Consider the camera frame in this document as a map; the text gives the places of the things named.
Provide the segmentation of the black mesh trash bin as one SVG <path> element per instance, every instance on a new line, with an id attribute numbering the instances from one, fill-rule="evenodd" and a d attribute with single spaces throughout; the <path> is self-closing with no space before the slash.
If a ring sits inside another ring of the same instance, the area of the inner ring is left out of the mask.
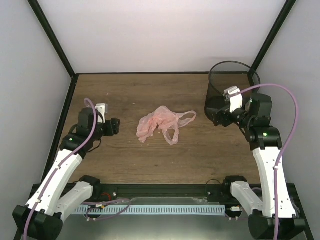
<path id="1" fill-rule="evenodd" d="M 260 83 L 261 78 L 257 71 L 245 63 L 226 60 L 215 64 L 208 72 L 208 88 L 204 104 L 206 117 L 214 121 L 216 113 L 227 106 L 224 90 L 233 86 L 243 90 Z"/>

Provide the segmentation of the pink plastic trash bag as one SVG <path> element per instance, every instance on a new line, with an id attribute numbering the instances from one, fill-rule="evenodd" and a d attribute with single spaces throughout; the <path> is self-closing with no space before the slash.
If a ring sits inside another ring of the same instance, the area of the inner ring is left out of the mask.
<path id="1" fill-rule="evenodd" d="M 152 137 L 156 129 L 161 130 L 165 141 L 170 145 L 176 145 L 179 141 L 180 128 L 187 126 L 197 117 L 193 110 L 176 113 L 166 106 L 158 107 L 154 112 L 139 120 L 136 136 L 141 143 L 145 143 Z"/>

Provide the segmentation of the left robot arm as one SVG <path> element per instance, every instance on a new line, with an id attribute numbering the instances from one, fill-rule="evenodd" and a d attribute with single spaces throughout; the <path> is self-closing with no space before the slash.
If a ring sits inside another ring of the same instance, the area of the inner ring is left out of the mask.
<path id="1" fill-rule="evenodd" d="M 67 183 L 85 156 L 95 150 L 94 142 L 119 133 L 120 120 L 105 118 L 108 105 L 83 108 L 63 138 L 47 176 L 24 206 L 17 205 L 13 219 L 23 238 L 55 240 L 64 222 L 83 202 L 97 202 L 102 196 L 101 181 L 84 175 L 75 186 L 63 194 Z"/>

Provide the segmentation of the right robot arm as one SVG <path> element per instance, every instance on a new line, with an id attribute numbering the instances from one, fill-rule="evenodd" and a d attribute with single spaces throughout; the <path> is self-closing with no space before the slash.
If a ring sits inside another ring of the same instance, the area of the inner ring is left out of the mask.
<path id="1" fill-rule="evenodd" d="M 258 197 L 248 182 L 240 176 L 226 178 L 223 198 L 238 200 L 248 214 L 248 227 L 255 240 L 291 240 L 306 228 L 298 217 L 289 196 L 284 176 L 281 135 L 270 125 L 272 99 L 253 93 L 244 107 L 243 98 L 237 95 L 227 100 L 224 96 L 207 97 L 204 111 L 215 126 L 239 127 L 250 145 L 258 167 L 262 196 Z"/>

